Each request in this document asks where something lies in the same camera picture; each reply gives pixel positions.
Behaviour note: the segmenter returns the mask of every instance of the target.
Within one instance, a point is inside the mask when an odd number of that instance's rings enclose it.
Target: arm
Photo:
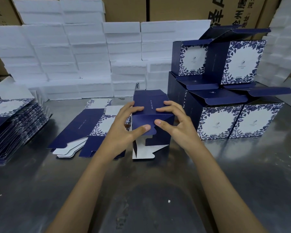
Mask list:
[[[46,233],[87,232],[94,207],[100,191],[102,180],[108,164],[137,137],[151,129],[144,125],[128,132],[124,126],[126,119],[144,107],[131,107],[134,102],[127,103],[116,116],[107,136],[81,178],[57,213]]]
[[[267,232],[199,139],[183,108],[173,101],[165,101],[164,104],[169,106],[156,110],[174,113],[180,121],[179,125],[171,126],[161,120],[155,120],[154,123],[167,131],[196,165],[219,232]]]

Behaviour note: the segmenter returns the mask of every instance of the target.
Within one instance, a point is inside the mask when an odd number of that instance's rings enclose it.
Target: white label area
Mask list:
[[[227,73],[232,75],[233,79],[244,79],[255,69],[259,55],[258,51],[250,46],[237,49],[236,53],[233,52],[233,56],[229,58],[231,62],[227,63],[229,67]]]
[[[189,46],[183,56],[183,67],[189,71],[198,71],[205,63],[206,51],[200,46]]]
[[[239,123],[238,130],[242,133],[254,133],[267,125],[272,116],[272,111],[267,111],[267,109],[250,111],[249,114],[242,118],[243,121]]]
[[[214,136],[219,135],[221,133],[227,133],[226,135],[227,137],[229,135],[229,132],[227,130],[232,126],[234,118],[235,116],[233,115],[232,112],[229,113],[228,111],[223,110],[220,112],[210,114],[209,117],[207,116],[207,118],[204,121],[202,121],[205,123],[202,124],[202,129],[198,130],[198,134],[201,138],[203,138],[205,135]]]

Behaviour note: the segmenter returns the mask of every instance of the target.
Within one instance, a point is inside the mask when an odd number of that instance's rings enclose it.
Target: stainless steel tabletop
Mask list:
[[[114,99],[114,105],[126,100]],[[6,166],[0,166],[0,233],[43,232],[90,159],[56,159],[47,145],[87,99],[48,101],[47,125]],[[291,107],[262,137],[205,141],[270,232],[291,232]],[[151,161],[133,162],[132,147],[104,178],[90,232],[217,232],[192,161],[171,141]]]

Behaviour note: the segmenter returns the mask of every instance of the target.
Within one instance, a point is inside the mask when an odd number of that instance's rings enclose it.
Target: person's left hand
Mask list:
[[[143,106],[132,107],[134,101],[128,102],[115,117],[104,141],[94,156],[101,155],[106,161],[112,161],[117,155],[127,149],[128,145],[139,136],[151,129],[150,125],[143,125],[133,131],[128,132],[125,128],[127,118],[137,111],[142,111]]]

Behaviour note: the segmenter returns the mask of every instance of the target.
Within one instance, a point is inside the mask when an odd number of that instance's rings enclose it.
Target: finger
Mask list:
[[[162,107],[162,108],[157,108],[156,111],[157,112],[171,112],[175,116],[178,117],[180,122],[184,121],[186,118],[186,114],[183,113],[181,110],[178,109],[178,107],[176,107],[174,105],[170,105],[170,106],[166,106],[166,107]]]
[[[129,133],[132,134],[132,142],[136,140],[138,137],[146,133],[151,129],[151,126],[149,124],[143,125],[138,127],[135,130],[130,131]]]
[[[125,122],[126,119],[132,114],[132,113],[135,113],[137,111],[142,111],[144,109],[143,106],[135,106],[135,107],[131,107],[131,108],[128,108],[126,109],[125,111],[122,112],[122,114],[120,114],[120,116],[118,115],[118,119],[121,121],[121,122]]]
[[[126,105],[124,105],[120,111],[118,112],[118,115],[122,114],[123,111],[127,110],[128,108],[132,107],[135,104],[134,101],[128,102]]]
[[[174,101],[164,101],[164,105],[174,105],[175,107],[177,107],[179,110],[181,110],[183,113],[185,113],[183,106],[179,105],[178,103],[174,102]]]
[[[168,132],[169,134],[172,134],[173,130],[176,129],[176,127],[174,127],[174,126],[170,125],[169,123],[167,123],[166,121],[162,121],[160,119],[154,120],[154,124],[156,126],[159,126],[164,131]]]

